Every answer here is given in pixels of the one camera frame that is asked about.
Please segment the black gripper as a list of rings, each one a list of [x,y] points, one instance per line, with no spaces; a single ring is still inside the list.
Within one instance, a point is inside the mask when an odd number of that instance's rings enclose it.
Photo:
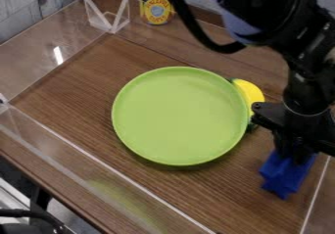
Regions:
[[[284,103],[254,102],[250,121],[273,134],[274,149],[284,157],[324,153],[335,157],[335,115],[326,109],[317,115],[294,113]]]

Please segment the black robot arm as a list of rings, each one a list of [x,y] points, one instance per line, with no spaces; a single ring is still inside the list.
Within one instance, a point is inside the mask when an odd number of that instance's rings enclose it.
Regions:
[[[217,44],[184,0],[169,0],[188,31],[210,50],[230,54],[266,46],[288,65],[280,103],[252,104],[252,122],[272,131],[284,156],[321,152],[335,157],[335,18],[316,0],[214,0],[234,42]]]

